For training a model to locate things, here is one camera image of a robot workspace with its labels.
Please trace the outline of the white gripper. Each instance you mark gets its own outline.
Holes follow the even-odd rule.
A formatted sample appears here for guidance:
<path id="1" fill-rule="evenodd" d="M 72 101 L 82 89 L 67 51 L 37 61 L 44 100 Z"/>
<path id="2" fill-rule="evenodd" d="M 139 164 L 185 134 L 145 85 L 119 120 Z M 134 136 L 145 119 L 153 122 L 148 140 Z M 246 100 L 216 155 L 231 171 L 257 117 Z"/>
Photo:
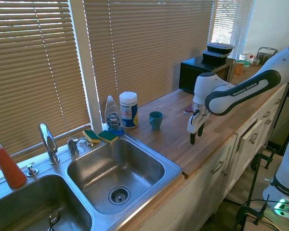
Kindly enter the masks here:
<path id="1" fill-rule="evenodd" d="M 190 133 L 190 143 L 195 144 L 196 134 L 201 137 L 204 129 L 204 123 L 209 118 L 210 113 L 202 115 L 200 112 L 194 113 L 190 116 L 187 123 L 187 131 Z"/>

